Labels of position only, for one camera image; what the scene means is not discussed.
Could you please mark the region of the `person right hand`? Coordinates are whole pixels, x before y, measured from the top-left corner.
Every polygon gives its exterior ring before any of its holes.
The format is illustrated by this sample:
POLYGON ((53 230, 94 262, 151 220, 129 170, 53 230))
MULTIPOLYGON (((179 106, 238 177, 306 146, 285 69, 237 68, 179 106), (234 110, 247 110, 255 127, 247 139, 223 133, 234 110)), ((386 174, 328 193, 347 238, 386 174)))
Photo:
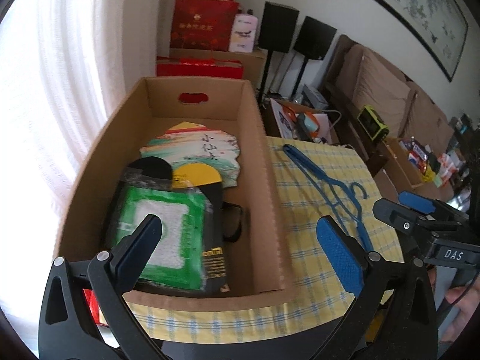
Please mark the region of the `person right hand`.
POLYGON ((466 285, 449 289, 448 285, 455 273, 453 268, 448 267, 432 267, 428 271, 435 307, 439 308, 441 303, 446 301, 452 305, 450 312, 454 314, 454 317, 446 317, 440 325, 441 343, 453 343, 479 306, 479 273, 475 273, 466 285))

